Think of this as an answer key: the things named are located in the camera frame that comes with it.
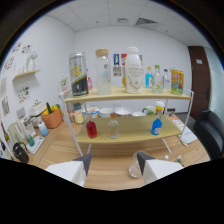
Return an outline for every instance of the kettle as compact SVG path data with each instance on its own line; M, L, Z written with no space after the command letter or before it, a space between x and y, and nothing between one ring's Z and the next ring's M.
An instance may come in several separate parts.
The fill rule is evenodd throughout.
M12 139L13 144L17 143L17 142L22 142L25 137L23 135L22 130L20 129L20 126L18 124L18 122L12 123L7 131L10 134L10 137Z
M23 142L19 142L13 146L13 154L21 163L28 163L29 156L24 151L24 149L20 146L21 144L25 146L25 149L27 151L26 145Z

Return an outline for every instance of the wooden table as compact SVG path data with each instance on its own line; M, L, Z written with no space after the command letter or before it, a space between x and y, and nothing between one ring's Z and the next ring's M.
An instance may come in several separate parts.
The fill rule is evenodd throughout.
M81 125L72 123L75 134L81 129ZM172 150L177 143L177 136L165 138ZM87 153L88 144L81 143L80 147ZM175 161L178 155L184 155L185 167L209 161L209 157L199 140L185 147L179 143L176 151L171 155L162 139L154 139L135 143L123 144L92 144L92 160L84 187L101 190L124 190L140 188L144 186L142 177L133 178L129 175L128 168L132 156L136 151L143 150L157 159L169 156L169 161ZM36 154L28 153L29 164L46 169L51 164L68 162L80 157L72 138L67 123L62 122L56 129L49 129L44 143Z

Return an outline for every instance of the office chair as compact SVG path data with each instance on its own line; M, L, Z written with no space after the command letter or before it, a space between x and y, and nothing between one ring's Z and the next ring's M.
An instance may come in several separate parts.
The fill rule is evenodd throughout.
M207 151L210 160L223 157L224 123L211 110L201 110L193 127L194 134Z

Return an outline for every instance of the glass bottle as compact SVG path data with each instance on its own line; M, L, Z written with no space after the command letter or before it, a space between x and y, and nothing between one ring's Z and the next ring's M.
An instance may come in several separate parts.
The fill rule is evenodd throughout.
M88 89L91 90L93 88L93 85L92 85L92 79L88 76L88 69L86 69L86 73L87 73Z
M168 75L168 70L164 69L164 76L163 76L163 88L166 90L170 90L170 77Z
M162 128L162 121L161 121L162 111L158 111L156 115L156 120L153 121L151 133L153 135L159 135L161 128Z
M97 136L96 124L91 118L87 118L86 129L90 138L95 138Z
M112 93L110 61L107 49L96 50L97 92L99 95Z
M159 71L160 66L155 65L155 73L153 75L153 92L154 93L163 93L163 76Z
M9 153L8 149L6 148L4 142L1 140L1 138L0 138L0 142L1 142L2 149L3 149L3 151L4 151L4 153L5 153L5 156L7 157L7 159L8 159L8 160L12 160L12 161L14 161L13 157L12 157L11 154Z
M9 146L9 149L11 150L11 155L12 155L12 152L13 152L13 142L12 142L11 139L9 138L8 133L5 131L5 128L4 128L2 122L1 122L1 126L2 126L2 130L3 130L3 132L4 132L5 141L7 142L7 145Z
M142 92L142 62L137 47L127 48L125 59L125 79L127 93Z
M115 113L110 114L111 120L108 123L108 135L110 138L119 137L119 123L115 120Z
M145 75L146 88L152 89L152 68L148 67L148 73Z

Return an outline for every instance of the dark door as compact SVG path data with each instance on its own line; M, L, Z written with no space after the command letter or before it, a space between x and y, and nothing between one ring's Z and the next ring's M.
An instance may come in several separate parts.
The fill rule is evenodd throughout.
M196 119L200 110L209 107L210 70L203 47L189 46L188 50L191 58L192 91L194 92L190 116Z

